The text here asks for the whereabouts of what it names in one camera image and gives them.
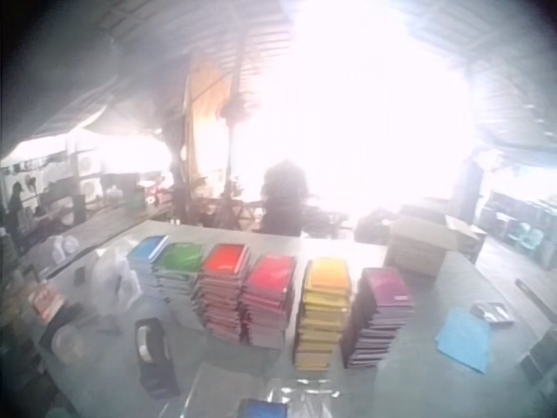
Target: person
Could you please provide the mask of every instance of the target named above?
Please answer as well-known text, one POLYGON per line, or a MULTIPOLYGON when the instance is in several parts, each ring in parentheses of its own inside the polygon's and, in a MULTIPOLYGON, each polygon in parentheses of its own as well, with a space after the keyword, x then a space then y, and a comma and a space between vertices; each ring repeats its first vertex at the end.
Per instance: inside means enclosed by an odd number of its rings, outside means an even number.
POLYGON ((304 171, 290 160, 274 165, 265 173, 261 197, 265 213, 260 231, 299 237, 304 204, 309 197, 304 171))
POLYGON ((6 230, 14 241, 17 255, 21 255, 21 242, 19 239, 19 218, 17 215, 23 210, 23 202, 21 201, 21 193, 23 188, 18 181, 11 187, 10 202, 8 202, 8 213, 6 214, 6 230))

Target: blue sheet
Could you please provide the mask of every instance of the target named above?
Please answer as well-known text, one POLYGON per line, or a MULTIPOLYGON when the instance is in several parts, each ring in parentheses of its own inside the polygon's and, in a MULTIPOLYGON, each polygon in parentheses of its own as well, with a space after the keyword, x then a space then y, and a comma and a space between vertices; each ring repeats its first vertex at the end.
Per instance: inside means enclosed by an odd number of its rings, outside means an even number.
POLYGON ((481 373, 487 369, 490 340, 489 324, 460 307, 451 309, 435 338, 441 353, 481 373))

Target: red notebook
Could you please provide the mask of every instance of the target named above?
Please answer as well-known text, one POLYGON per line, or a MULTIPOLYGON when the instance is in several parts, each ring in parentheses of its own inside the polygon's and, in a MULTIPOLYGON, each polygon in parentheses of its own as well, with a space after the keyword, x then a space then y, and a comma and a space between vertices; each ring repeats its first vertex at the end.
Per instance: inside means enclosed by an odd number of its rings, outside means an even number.
POLYGON ((203 273, 237 274, 246 250, 247 247, 243 244, 216 245, 203 263, 203 273))
POLYGON ((285 293, 292 281, 296 258, 288 255, 266 255, 261 257, 245 285, 265 289, 270 293, 285 293))
POLYGON ((367 268, 366 276, 378 307, 409 307, 413 299, 396 268, 367 268))

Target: metal roof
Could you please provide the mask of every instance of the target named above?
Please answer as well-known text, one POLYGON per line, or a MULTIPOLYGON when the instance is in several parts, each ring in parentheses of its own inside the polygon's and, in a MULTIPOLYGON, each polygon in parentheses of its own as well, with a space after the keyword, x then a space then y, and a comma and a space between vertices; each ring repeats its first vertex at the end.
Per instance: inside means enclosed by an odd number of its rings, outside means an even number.
MULTIPOLYGON (((254 78, 288 52, 298 7, 299 0, 76 0, 57 27, 68 26, 65 36, 76 38, 63 57, 73 63, 65 70, 81 71, 87 82, 74 80, 73 97, 51 100, 48 111, 37 108, 41 97, 33 98, 34 116, 11 129, 13 140, 66 132, 98 113, 90 125, 95 131, 157 129, 182 111, 190 52, 202 51, 231 71, 240 31, 246 33, 241 81, 250 90, 254 78), (84 57, 84 45, 93 41, 80 38, 97 40, 98 59, 87 65, 77 64, 75 54, 84 57)), ((473 76, 475 114, 487 144, 528 164, 553 161, 547 155, 557 152, 557 43, 537 10, 518 0, 392 0, 390 7, 447 66, 473 76)), ((58 41, 49 42, 35 50, 45 62, 58 41)), ((64 86, 62 77, 50 86, 39 81, 39 93, 64 86)))

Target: blue chair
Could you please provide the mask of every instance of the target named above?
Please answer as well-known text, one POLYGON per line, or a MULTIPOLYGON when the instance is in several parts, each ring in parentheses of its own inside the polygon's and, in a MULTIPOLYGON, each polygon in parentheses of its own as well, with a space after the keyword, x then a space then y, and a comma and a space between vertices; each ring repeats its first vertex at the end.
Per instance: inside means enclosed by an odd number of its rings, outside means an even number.
POLYGON ((533 229, 517 242, 517 247, 527 255, 533 256, 542 240, 543 232, 539 229, 533 229))
POLYGON ((514 245, 518 241, 520 241, 523 237, 525 237, 532 227, 530 224, 526 222, 519 223, 513 231, 507 234, 507 240, 510 241, 510 244, 514 245))

